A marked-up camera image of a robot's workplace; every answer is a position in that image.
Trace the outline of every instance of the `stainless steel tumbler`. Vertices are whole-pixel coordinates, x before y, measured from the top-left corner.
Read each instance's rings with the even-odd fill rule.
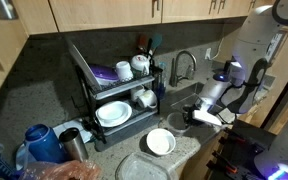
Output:
[[[83,161],[88,159],[88,154],[83,143],[80,131],[77,128],[69,128],[61,133],[60,141],[73,160]]]

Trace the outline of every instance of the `wall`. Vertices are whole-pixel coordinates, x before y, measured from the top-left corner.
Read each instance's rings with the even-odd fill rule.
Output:
[[[168,77],[172,58],[186,49],[198,60],[195,81],[205,83],[212,73],[212,61],[204,60],[205,51],[211,47],[211,56],[216,54],[222,28],[223,20],[219,20],[30,37],[0,89],[0,142],[6,147],[6,160],[13,160],[12,155],[31,125],[42,123],[54,127],[86,112],[63,35],[73,39],[88,62],[114,66],[136,54],[140,33],[148,37],[160,33],[163,42],[155,59],[167,63]],[[183,56],[183,62],[181,72],[185,72],[189,61]],[[74,107],[72,98],[81,108]]]

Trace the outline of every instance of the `light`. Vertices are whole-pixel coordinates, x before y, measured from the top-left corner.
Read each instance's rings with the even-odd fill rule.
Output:
[[[285,172],[283,170],[278,170],[274,174],[272,174],[270,177],[268,177],[268,180],[275,180],[275,179],[281,177],[282,175],[284,175],[284,173]]]

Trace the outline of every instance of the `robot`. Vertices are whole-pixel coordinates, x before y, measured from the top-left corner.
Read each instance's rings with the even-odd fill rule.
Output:
[[[268,65],[264,58],[266,51],[281,25],[288,26],[288,0],[276,0],[273,6],[256,8],[247,17],[233,48],[230,68],[215,74],[205,84],[192,108],[193,121],[201,120],[194,111],[207,112],[217,101],[236,114],[244,114],[252,107]],[[254,163],[266,178],[277,167],[288,173],[288,126]]]

